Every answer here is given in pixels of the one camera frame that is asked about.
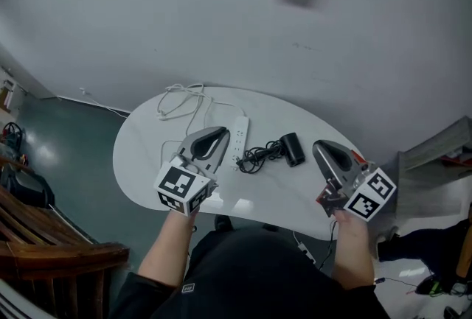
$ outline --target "power strip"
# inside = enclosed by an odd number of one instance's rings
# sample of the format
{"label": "power strip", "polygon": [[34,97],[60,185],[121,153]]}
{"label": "power strip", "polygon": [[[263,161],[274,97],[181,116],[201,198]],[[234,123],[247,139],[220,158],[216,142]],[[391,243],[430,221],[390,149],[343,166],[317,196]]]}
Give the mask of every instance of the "power strip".
{"label": "power strip", "polygon": [[239,169],[236,162],[243,158],[249,129],[249,117],[238,116],[231,132],[231,144],[226,151],[229,154],[229,165],[234,171]]}
{"label": "power strip", "polygon": [[310,253],[310,251],[305,247],[305,245],[303,243],[300,242],[298,244],[298,248],[305,254],[306,257],[308,257],[311,260],[311,262],[313,262],[313,264],[316,264],[315,258]]}

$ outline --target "black shirt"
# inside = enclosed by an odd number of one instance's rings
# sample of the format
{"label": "black shirt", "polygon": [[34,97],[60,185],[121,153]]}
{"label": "black shirt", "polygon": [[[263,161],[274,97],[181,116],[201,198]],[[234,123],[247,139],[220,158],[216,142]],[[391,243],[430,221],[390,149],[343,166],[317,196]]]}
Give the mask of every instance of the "black shirt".
{"label": "black shirt", "polygon": [[346,291],[276,233],[207,235],[182,286],[129,273],[110,318],[388,318],[374,286]]}

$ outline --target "floor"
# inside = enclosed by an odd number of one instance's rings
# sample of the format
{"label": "floor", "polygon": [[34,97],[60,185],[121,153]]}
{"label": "floor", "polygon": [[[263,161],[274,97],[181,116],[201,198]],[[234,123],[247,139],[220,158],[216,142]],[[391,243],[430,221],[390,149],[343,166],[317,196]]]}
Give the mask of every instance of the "floor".
{"label": "floor", "polygon": [[[129,266],[114,274],[111,301],[128,270],[136,270],[155,240],[166,214],[142,208],[130,201],[115,181],[112,167],[114,139],[124,119],[114,113],[87,105],[59,99],[37,100],[27,97],[21,108],[18,123],[26,130],[24,153],[32,168],[43,175],[52,187],[57,207],[76,225],[99,242],[121,242],[131,248]],[[465,218],[471,200],[472,179],[462,182],[457,194],[463,200],[459,216],[400,221],[400,232],[407,234],[418,228],[444,228]],[[261,226],[258,222],[234,218],[236,228]],[[199,214],[197,231],[191,248],[213,230],[214,216]],[[391,221],[375,225],[379,232]],[[281,229],[283,236],[293,239],[291,231]],[[323,260],[327,242],[297,234],[317,261]],[[324,267],[330,273],[333,258]],[[418,284],[429,275],[422,262],[400,260],[376,263],[377,277],[395,278],[407,284]],[[457,311],[465,309],[467,298],[443,295],[437,298],[412,293],[414,288],[401,282],[386,280],[376,288],[379,300],[392,319],[442,318],[444,307]]]}

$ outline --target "white table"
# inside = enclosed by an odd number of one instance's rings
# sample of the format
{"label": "white table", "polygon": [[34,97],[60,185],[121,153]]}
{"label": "white table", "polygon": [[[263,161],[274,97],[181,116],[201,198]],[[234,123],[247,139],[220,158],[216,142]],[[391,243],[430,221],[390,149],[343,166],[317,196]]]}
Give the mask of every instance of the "white table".
{"label": "white table", "polygon": [[[333,218],[328,218],[316,202],[316,197],[326,183],[311,148],[318,139],[336,141],[358,152],[357,148],[323,120],[283,100],[235,88],[211,87],[205,88],[205,93],[217,101],[230,102],[244,109],[250,118],[246,149],[263,147],[267,141],[296,132],[306,162],[290,168],[284,158],[266,161],[258,173],[248,175],[231,169],[226,162],[227,153],[217,171],[219,187],[202,203],[200,212],[256,220],[329,240]],[[165,111],[175,107],[185,95],[167,95],[162,108]],[[156,108],[161,97],[159,95],[143,103],[126,119],[115,141],[113,167],[119,186],[130,200],[145,208],[166,211],[168,207],[160,203],[153,189],[160,168],[161,146],[166,140],[184,139],[190,116],[160,121]],[[195,107],[196,100],[192,98],[178,111],[188,112]],[[208,103],[205,100],[201,106],[189,134],[203,127]],[[206,125],[220,125],[231,131],[235,117],[239,115],[237,108],[212,105]],[[177,142],[166,143],[163,160],[169,160],[177,147]]]}

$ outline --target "green floor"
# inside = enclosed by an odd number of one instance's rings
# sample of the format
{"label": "green floor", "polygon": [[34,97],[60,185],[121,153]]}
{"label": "green floor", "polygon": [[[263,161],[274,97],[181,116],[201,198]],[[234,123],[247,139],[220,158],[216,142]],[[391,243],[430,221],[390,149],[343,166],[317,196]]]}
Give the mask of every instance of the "green floor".
{"label": "green floor", "polygon": [[[22,151],[55,193],[56,206],[98,242],[121,242],[131,249],[129,270],[136,270],[155,240],[167,212],[142,208],[130,201],[114,177],[112,155],[124,119],[92,106],[28,96],[18,123],[25,130]],[[213,214],[200,213],[193,248],[213,230]],[[236,228],[260,225],[234,219]],[[290,231],[283,231],[291,237]],[[326,255],[327,242],[299,236],[316,260]],[[326,271],[331,261],[326,264]],[[127,270],[116,273],[111,301]]]}

